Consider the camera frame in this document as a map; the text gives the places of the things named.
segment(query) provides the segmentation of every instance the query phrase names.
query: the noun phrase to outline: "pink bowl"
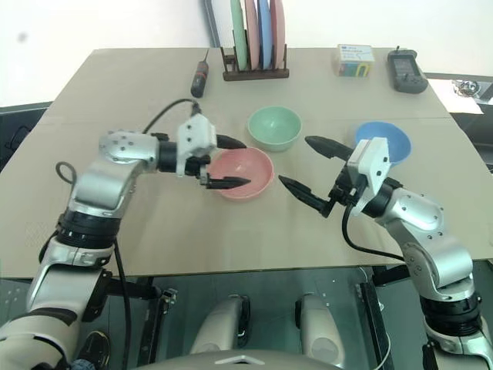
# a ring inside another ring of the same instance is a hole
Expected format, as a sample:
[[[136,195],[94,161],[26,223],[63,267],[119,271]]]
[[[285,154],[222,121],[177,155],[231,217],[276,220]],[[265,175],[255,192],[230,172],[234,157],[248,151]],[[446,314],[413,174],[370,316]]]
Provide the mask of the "pink bowl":
[[[234,189],[218,190],[232,200],[247,200],[258,196],[272,182],[274,166],[269,156],[257,148],[224,150],[209,166],[212,178],[244,177],[250,183]]]

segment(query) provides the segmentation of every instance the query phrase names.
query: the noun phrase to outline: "wall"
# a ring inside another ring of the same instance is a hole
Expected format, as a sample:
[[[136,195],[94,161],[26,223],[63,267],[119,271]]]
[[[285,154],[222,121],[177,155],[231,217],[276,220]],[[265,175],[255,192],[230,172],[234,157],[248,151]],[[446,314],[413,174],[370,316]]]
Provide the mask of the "wall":
[[[222,45],[232,22],[213,0]],[[425,72],[493,76],[491,0],[283,0],[288,47],[400,45],[418,51]]]
[[[212,3],[221,43],[231,46],[230,2]],[[401,45],[418,51],[425,72],[493,76],[492,0],[283,3],[289,47]],[[0,0],[0,106],[53,100],[93,49],[206,47],[202,7],[203,0]]]
[[[202,3],[0,0],[0,106],[53,100],[93,49],[207,47]]]

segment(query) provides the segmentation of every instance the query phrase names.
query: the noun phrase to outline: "screwdriver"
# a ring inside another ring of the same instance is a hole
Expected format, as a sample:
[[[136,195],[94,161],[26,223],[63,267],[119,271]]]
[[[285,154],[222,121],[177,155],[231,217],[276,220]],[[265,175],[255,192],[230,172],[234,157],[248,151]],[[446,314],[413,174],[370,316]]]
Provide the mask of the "screwdriver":
[[[208,54],[209,49],[207,49],[204,59],[197,64],[197,70],[193,76],[190,92],[196,98],[201,98],[203,95],[203,90],[206,88],[207,74],[209,73],[209,65],[206,62]]]

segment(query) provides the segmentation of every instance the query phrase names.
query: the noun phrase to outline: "small box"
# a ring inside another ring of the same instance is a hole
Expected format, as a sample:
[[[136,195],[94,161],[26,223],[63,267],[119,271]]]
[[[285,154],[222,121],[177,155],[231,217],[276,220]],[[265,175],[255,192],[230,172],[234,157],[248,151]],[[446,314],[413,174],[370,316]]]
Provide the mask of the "small box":
[[[375,58],[369,45],[339,44],[337,61],[339,76],[366,77]]]

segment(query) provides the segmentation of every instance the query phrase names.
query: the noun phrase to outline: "tabletop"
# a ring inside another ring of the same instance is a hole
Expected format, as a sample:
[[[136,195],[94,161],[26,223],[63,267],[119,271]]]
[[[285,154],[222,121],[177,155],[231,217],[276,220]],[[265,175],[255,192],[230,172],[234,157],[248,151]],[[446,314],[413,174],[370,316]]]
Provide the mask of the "tabletop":
[[[334,75],[335,49],[289,49],[289,79],[224,82],[220,51],[208,57],[203,114],[217,132],[253,145],[245,124],[263,106],[282,105],[303,121],[302,136],[352,143],[355,128],[386,120],[411,138],[413,151],[389,176],[426,193],[445,209],[448,226],[474,259],[493,257],[493,180],[466,135],[432,89],[396,92],[387,75],[389,49],[375,49],[367,78]],[[2,277],[35,274],[38,252],[64,211],[69,186],[54,171],[66,160],[79,174],[96,158],[109,129],[142,129],[162,107],[189,96],[205,49],[96,50],[72,77],[0,173]],[[173,140],[189,107],[177,106],[154,127]],[[302,139],[269,153],[276,174],[326,196],[343,166],[315,153]],[[276,178],[258,199],[234,203],[193,178],[142,175],[119,232],[129,275],[195,274],[300,267],[391,264],[351,250],[340,232],[342,207],[328,219],[303,205]],[[350,221],[354,242],[399,254],[397,244],[368,217]],[[115,270],[112,261],[109,267]]]

